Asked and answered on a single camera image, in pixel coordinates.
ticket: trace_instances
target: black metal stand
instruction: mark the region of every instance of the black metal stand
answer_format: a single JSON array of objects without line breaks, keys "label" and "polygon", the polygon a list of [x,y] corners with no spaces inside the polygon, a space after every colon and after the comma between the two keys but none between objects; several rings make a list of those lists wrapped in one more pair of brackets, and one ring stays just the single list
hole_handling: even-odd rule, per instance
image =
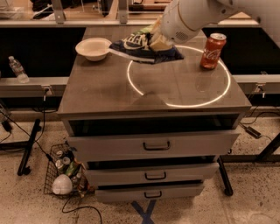
[{"label": "black metal stand", "polygon": [[14,149],[21,149],[24,148],[24,155],[21,160],[20,166],[17,171],[18,176],[28,175],[31,172],[30,167],[26,167],[28,162],[29,156],[32,152],[32,146],[35,142],[35,137],[37,132],[40,130],[40,120],[37,119],[34,123],[31,135],[28,141],[24,142],[15,142],[15,143],[0,143],[0,151],[7,151],[7,150],[14,150]]},{"label": "black metal stand", "polygon": [[234,191],[230,185],[224,163],[276,163],[280,155],[272,155],[280,146],[280,133],[265,147],[259,155],[223,155],[218,159],[220,175],[225,185],[225,194],[232,196]]}]

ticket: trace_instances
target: wire basket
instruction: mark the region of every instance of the wire basket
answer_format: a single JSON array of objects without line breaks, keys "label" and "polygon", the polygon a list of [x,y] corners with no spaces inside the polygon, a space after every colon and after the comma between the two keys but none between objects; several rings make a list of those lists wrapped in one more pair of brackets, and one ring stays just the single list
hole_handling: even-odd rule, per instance
[{"label": "wire basket", "polygon": [[70,150],[70,147],[63,143],[63,144],[56,144],[53,145],[51,148],[50,156],[52,157],[52,161],[48,162],[46,175],[45,175],[45,187],[44,187],[44,194],[54,194],[53,193],[53,181],[59,176],[58,169],[55,166],[57,159],[57,152],[63,151],[67,153]]}]

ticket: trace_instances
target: top drawer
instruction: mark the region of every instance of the top drawer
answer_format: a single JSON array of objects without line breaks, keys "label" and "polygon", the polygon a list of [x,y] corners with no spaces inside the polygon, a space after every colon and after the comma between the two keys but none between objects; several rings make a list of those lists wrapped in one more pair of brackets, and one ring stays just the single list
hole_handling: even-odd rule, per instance
[{"label": "top drawer", "polygon": [[132,136],[69,137],[81,162],[140,158],[177,158],[226,154],[235,130],[164,133]]}]

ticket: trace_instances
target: drawer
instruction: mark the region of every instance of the drawer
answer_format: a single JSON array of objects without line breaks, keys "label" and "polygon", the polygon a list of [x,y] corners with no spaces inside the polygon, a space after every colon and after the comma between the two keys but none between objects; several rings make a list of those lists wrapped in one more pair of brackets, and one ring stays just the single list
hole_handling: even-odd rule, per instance
[{"label": "drawer", "polygon": [[125,200],[159,200],[168,198],[194,197],[200,195],[204,185],[168,185],[149,186],[133,189],[96,190],[95,195],[100,202]]},{"label": "drawer", "polygon": [[217,163],[186,164],[129,169],[87,170],[89,184],[98,186],[133,185],[138,183],[163,183],[185,180],[210,179],[218,170]]},{"label": "drawer", "polygon": [[232,147],[235,130],[164,133],[131,136],[69,137],[81,162],[140,158],[177,158],[186,155],[223,155]]}]

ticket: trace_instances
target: blue tape cross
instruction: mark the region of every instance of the blue tape cross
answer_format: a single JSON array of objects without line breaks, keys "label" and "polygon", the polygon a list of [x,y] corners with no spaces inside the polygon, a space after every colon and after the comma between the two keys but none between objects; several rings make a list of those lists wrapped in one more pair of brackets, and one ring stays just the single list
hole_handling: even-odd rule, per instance
[{"label": "blue tape cross", "polygon": [[131,203],[131,205],[135,208],[135,210],[141,215],[143,218],[142,224],[154,224],[153,220],[151,219],[151,214],[156,205],[155,200],[151,200],[150,204],[148,205],[146,213],[144,210],[139,206],[139,204],[135,201]]}]

